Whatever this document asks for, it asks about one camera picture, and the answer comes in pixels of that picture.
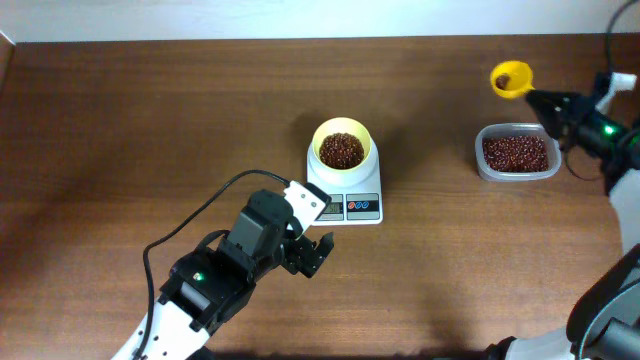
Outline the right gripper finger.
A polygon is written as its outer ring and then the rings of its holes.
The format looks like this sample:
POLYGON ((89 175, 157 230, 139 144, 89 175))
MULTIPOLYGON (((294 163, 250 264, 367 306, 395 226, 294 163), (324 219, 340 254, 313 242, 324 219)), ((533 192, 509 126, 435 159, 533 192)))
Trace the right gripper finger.
POLYGON ((529 107, 533 110, 538 122, 547 133, 560 132, 560 120, 557 118, 557 111, 554 105, 530 103, 529 107))
POLYGON ((551 107, 562 108, 565 98, 568 97, 567 92, 547 91, 547 90, 530 90, 525 95, 526 102, 535 108, 551 107))

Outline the yellow plastic measuring scoop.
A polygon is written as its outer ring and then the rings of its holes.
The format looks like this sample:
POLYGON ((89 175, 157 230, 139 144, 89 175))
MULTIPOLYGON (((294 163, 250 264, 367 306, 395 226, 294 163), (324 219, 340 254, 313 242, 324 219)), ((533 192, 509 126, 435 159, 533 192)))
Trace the yellow plastic measuring scoop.
POLYGON ((496 65, 490 73, 489 81, 494 93, 504 99, 516 99, 534 89, 531 67, 517 60, 496 65))

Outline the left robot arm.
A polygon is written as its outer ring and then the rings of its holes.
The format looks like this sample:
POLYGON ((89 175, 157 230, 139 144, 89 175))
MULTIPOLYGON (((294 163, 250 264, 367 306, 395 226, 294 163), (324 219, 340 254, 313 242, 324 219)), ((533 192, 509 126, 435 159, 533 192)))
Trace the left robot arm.
POLYGON ((271 270, 313 277, 334 247, 333 236, 312 241, 304 233, 330 202, 311 183, 291 182, 283 194, 253 193, 231 229, 206 235, 173 265, 116 358, 187 359, 247 305, 271 270))

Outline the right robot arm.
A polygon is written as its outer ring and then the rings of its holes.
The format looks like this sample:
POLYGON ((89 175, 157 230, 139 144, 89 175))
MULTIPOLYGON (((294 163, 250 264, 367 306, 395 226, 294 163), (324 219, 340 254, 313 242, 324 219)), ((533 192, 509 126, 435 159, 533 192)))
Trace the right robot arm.
POLYGON ((483 359, 639 357, 639 124, 627 128, 596 109, 592 96, 530 90, 524 96, 563 148, 601 160, 605 194, 619 224, 623 256, 576 302, 566 326, 534 338, 508 337, 483 359))

